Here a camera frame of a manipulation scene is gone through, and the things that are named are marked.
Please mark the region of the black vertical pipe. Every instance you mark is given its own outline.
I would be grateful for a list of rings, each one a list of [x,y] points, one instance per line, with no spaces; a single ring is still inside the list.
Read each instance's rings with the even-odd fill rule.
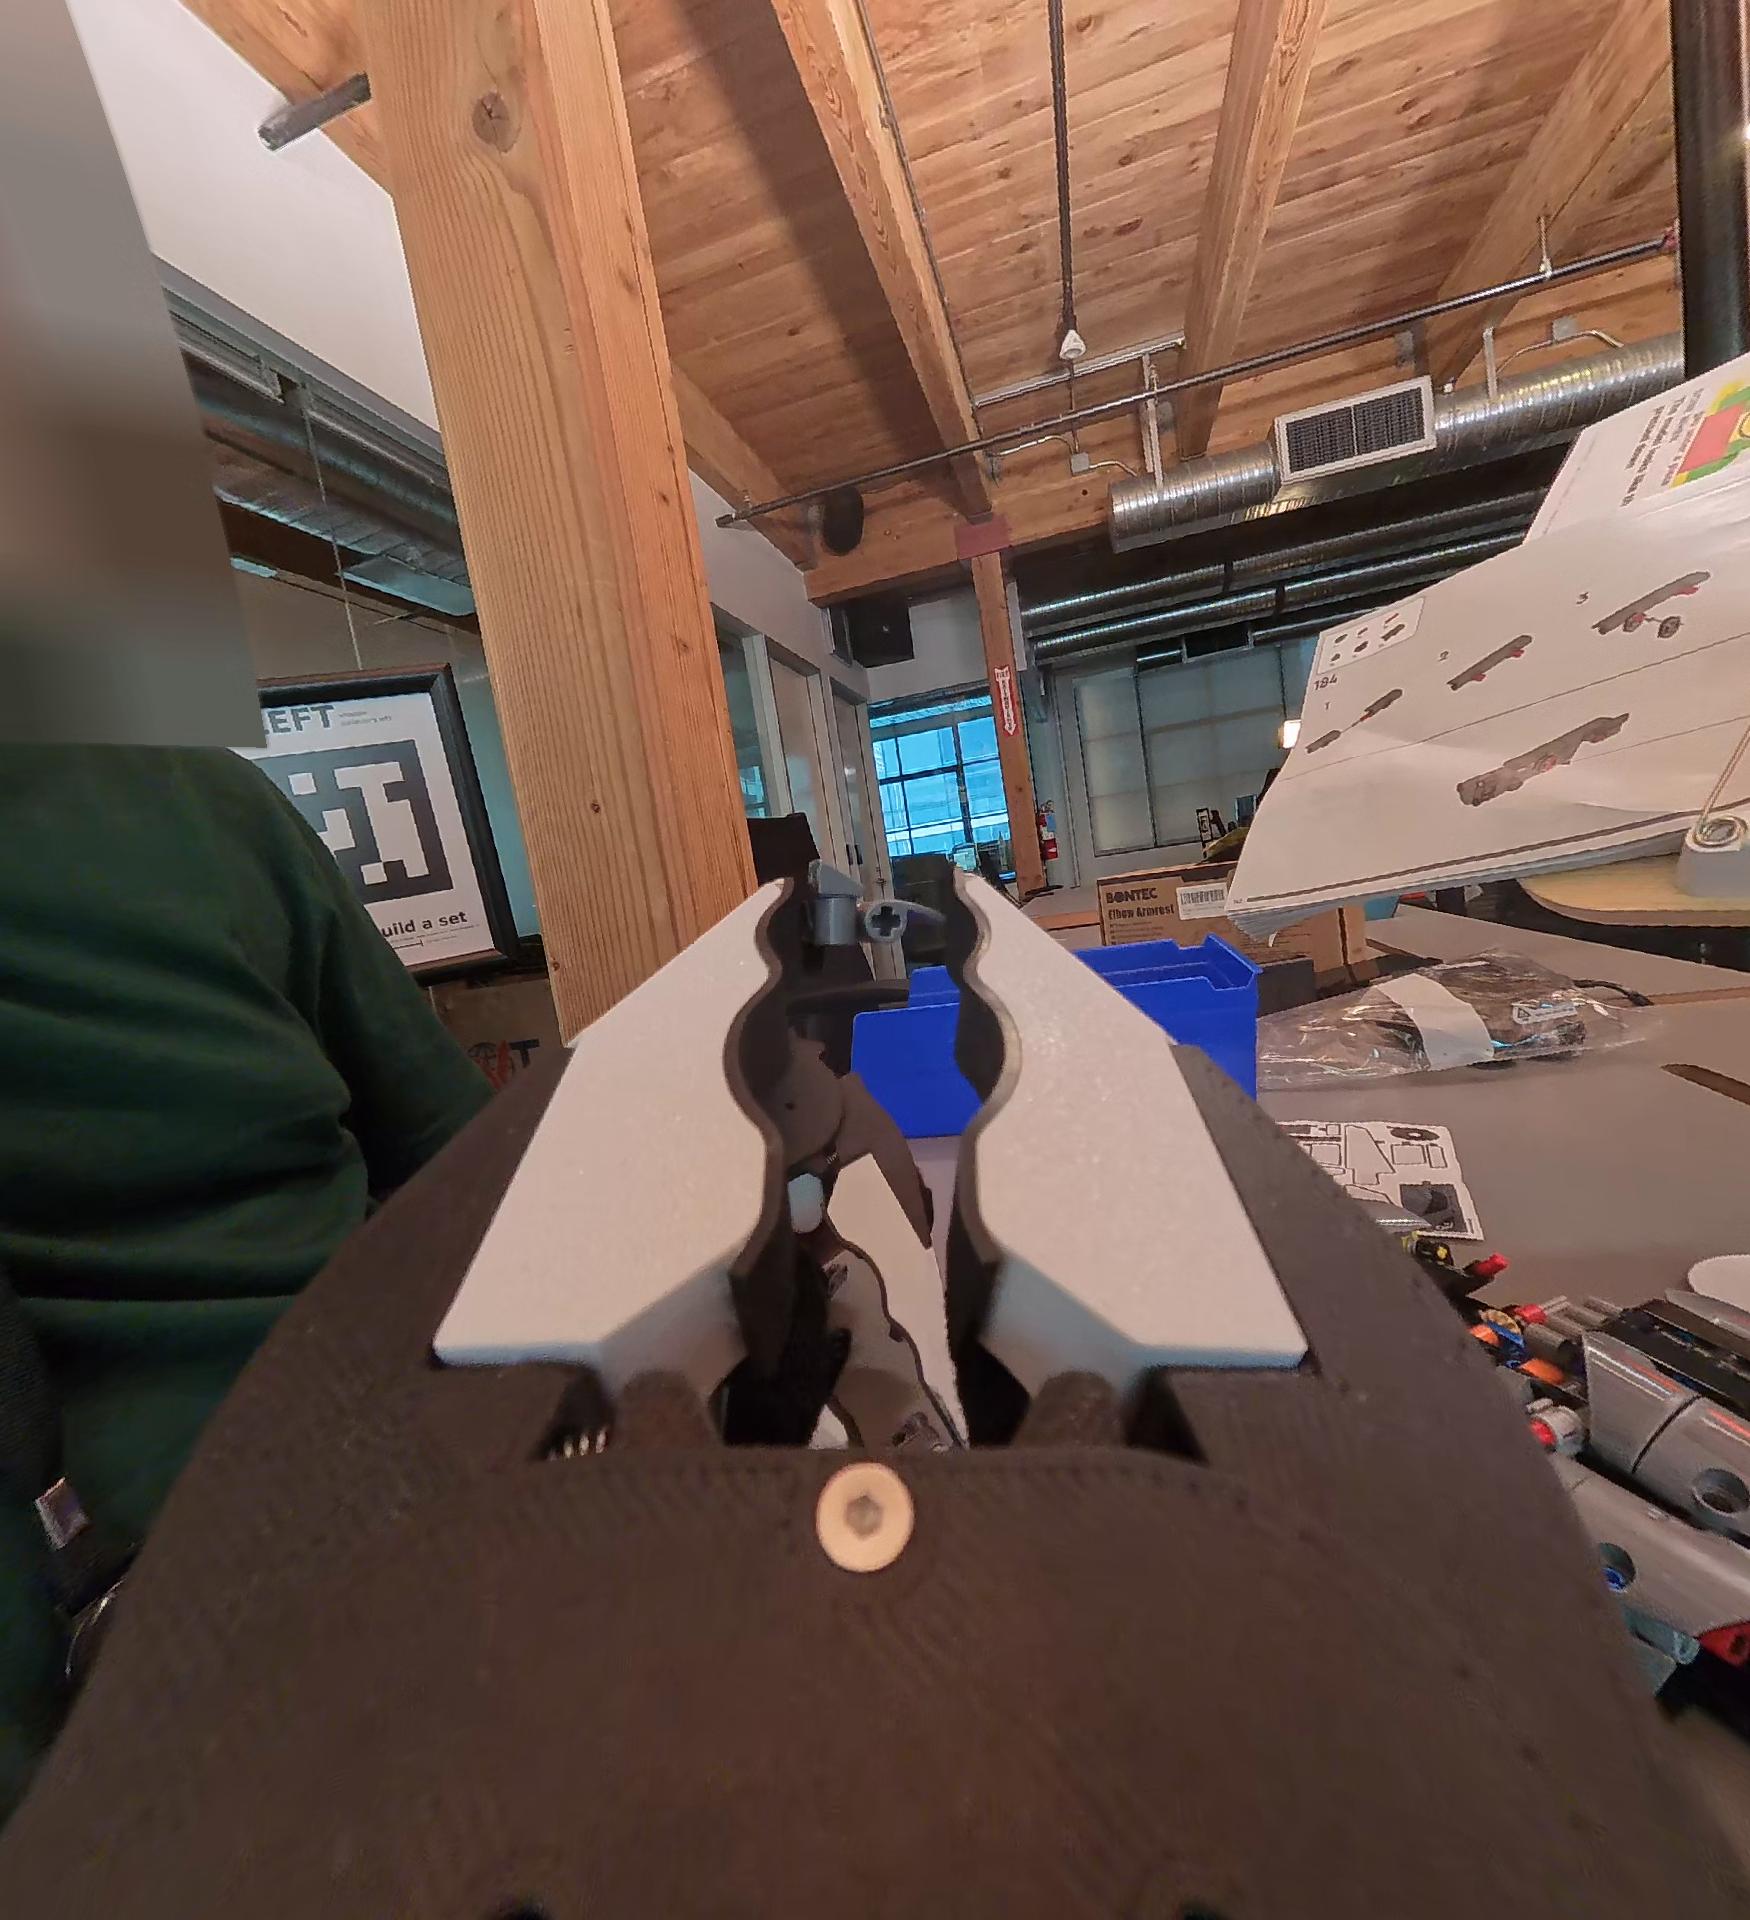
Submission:
[[[1750,354],[1747,2],[1667,2],[1685,378]]]

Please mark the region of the white air vent grille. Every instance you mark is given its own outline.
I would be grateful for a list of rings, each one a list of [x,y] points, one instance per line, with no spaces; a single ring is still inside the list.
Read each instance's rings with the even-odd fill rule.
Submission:
[[[1437,450],[1437,441],[1437,386],[1428,375],[1273,422],[1273,456],[1284,485],[1405,459]]]

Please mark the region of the clear plastic parts bag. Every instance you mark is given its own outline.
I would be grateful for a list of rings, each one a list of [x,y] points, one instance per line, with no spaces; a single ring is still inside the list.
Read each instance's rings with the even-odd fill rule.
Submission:
[[[1488,950],[1374,978],[1256,1022],[1261,1090],[1576,1063],[1653,1037],[1662,1008],[1615,982]]]

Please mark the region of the blue plastic bin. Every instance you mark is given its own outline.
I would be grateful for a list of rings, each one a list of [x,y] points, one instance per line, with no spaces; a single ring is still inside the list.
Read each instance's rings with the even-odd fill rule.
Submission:
[[[1079,950],[1104,986],[1162,1022],[1175,1044],[1193,1044],[1256,1099],[1261,968],[1225,944],[1137,943]],[[956,1067],[961,986],[948,968],[910,970],[904,1007],[856,1012],[849,1069],[904,1130],[904,1138],[956,1138],[982,1096]]]

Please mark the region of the framed marker sign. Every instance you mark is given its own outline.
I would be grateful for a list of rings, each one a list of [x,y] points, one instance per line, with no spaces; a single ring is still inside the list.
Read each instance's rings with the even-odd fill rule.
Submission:
[[[323,837],[416,978],[520,956],[497,837],[447,661],[265,679],[245,757]]]

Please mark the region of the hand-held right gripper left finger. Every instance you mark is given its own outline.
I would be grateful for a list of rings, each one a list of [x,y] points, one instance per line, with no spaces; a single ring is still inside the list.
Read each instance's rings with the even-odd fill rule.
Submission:
[[[431,1334],[447,1365],[575,1363],[618,1395],[744,1381],[731,1434],[805,1446],[836,1381],[790,1183],[822,1182],[836,1074],[794,1030],[805,892],[757,888],[573,1044]]]

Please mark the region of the thick wooden support post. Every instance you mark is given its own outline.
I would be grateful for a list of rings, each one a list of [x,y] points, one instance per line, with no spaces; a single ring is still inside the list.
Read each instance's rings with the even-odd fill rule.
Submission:
[[[562,1037],[753,892],[606,2],[359,2]]]

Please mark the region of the cardboard box red logo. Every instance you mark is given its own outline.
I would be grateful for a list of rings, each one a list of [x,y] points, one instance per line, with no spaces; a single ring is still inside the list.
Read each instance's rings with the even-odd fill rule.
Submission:
[[[429,1000],[497,1090],[565,1044],[547,970],[431,982]]]

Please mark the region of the large grey lego vehicle model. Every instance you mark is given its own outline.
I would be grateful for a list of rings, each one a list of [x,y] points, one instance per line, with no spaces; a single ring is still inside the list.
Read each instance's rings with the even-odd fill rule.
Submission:
[[[1750,1308],[1685,1283],[1638,1306],[1488,1306],[1500,1257],[1395,1233],[1510,1385],[1598,1540],[1636,1662],[1665,1692],[1701,1658],[1750,1665]]]

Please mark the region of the small grey lego connector assembly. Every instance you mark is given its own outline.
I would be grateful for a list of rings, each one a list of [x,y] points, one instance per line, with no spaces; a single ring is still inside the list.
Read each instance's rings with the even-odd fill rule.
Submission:
[[[936,904],[861,899],[861,881],[824,858],[809,865],[809,886],[816,944],[904,944],[910,929],[948,929],[948,911]]]

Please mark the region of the grey metal bracket rod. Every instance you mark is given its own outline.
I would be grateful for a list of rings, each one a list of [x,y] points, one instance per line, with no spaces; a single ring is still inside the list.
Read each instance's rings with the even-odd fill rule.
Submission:
[[[274,108],[257,129],[260,146],[278,154],[288,142],[300,142],[310,133],[325,133],[332,121],[343,121],[348,112],[361,109],[368,101],[370,101],[370,74],[353,70],[343,82],[332,82],[329,90],[307,101]]]

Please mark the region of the small raised wooden table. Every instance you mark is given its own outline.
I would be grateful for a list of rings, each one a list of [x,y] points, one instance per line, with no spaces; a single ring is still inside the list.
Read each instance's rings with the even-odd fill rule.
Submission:
[[[1695,894],[1680,886],[1680,855],[1636,855],[1599,865],[1524,874],[1522,892],[1549,913],[1585,925],[1730,925],[1750,929],[1750,894]]]

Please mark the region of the metal ventilation duct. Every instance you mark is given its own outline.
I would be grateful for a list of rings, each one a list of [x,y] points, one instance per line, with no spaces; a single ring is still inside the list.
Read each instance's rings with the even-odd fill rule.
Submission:
[[[1156,476],[1112,488],[1109,536],[1118,551],[1193,538],[1225,525],[1320,507],[1328,500],[1406,485],[1529,450],[1573,441],[1584,429],[1662,397],[1685,378],[1681,336],[1623,343],[1593,328],[1553,338],[1537,366],[1515,354],[1465,390],[1437,390],[1441,441],[1405,459],[1284,485],[1273,429],[1261,441],[1182,459]]]

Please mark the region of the lego sticker sheet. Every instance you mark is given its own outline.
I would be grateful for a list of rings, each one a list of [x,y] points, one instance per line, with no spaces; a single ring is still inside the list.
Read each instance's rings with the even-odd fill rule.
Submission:
[[[1482,1241],[1451,1126],[1415,1120],[1280,1120],[1381,1231]]]

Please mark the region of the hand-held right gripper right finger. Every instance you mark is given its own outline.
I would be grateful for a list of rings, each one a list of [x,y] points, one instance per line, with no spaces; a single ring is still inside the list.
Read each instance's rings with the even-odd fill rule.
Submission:
[[[1153,1373],[1298,1373],[1306,1334],[1172,1034],[982,876],[948,968],[978,1090],[948,1227],[969,1436],[1010,1441],[1061,1378],[1132,1414]]]

